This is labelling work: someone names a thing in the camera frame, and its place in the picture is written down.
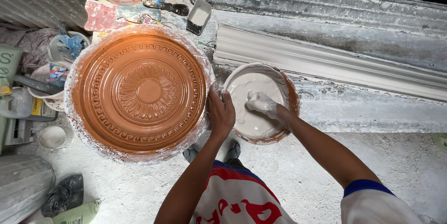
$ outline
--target person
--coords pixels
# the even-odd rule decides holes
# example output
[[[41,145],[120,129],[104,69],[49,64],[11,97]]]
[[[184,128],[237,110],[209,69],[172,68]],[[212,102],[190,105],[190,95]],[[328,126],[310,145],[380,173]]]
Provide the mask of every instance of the person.
[[[212,131],[200,152],[184,155],[189,166],[171,188],[154,224],[290,224],[294,222],[266,184],[239,161],[232,142],[224,160],[217,152],[235,123],[228,91],[208,93]],[[262,92],[250,92],[246,106],[278,119],[343,187],[343,224],[418,223],[410,207],[387,189],[348,148],[307,124]]]

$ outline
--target blue sleeve trim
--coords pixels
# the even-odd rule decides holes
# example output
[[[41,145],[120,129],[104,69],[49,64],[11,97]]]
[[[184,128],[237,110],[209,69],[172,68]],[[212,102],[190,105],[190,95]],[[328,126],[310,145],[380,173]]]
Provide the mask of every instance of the blue sleeve trim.
[[[349,194],[356,192],[356,191],[360,191],[363,189],[374,189],[374,190],[379,190],[382,192],[386,192],[389,193],[391,195],[394,195],[388,188],[386,188],[384,185],[376,182],[376,181],[372,181],[369,179],[360,179],[360,180],[356,180],[351,182],[346,188],[345,188],[345,192],[343,194],[343,198],[348,196]]]
[[[260,182],[262,182],[263,184],[265,184],[264,181],[262,181],[258,176],[254,175],[253,173],[251,173],[251,172],[249,172],[247,170],[232,168],[232,167],[228,166],[227,164],[225,164],[225,163],[223,163],[223,162],[221,162],[219,160],[214,160],[213,166],[224,167],[224,168],[226,168],[228,170],[233,170],[233,171],[236,171],[236,172],[244,174],[244,175],[252,176],[253,178],[255,178],[255,179],[259,180]]]

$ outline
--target ceiling medallion mold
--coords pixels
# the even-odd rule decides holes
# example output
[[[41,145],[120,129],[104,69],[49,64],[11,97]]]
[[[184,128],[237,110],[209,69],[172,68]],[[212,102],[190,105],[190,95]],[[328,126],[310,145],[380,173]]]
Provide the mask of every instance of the ceiling medallion mold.
[[[84,50],[67,80],[67,115],[94,152],[125,164],[157,164],[207,127],[206,55],[182,32],[138,24]]]

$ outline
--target blue plastic scraper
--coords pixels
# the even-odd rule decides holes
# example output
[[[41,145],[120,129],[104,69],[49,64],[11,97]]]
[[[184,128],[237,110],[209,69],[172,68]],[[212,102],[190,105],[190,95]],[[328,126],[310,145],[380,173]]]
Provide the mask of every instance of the blue plastic scraper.
[[[70,49],[70,56],[72,60],[76,60],[79,54],[81,54],[81,42],[84,40],[82,36],[75,35],[74,37],[70,38],[68,35],[57,35],[56,39],[63,42]]]

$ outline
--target yellow bottle cap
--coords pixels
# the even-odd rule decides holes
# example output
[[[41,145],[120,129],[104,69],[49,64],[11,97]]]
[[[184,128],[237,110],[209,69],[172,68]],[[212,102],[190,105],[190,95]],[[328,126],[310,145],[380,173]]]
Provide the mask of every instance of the yellow bottle cap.
[[[3,95],[9,94],[11,93],[11,91],[13,91],[13,88],[3,85],[2,87],[0,87],[0,93]]]

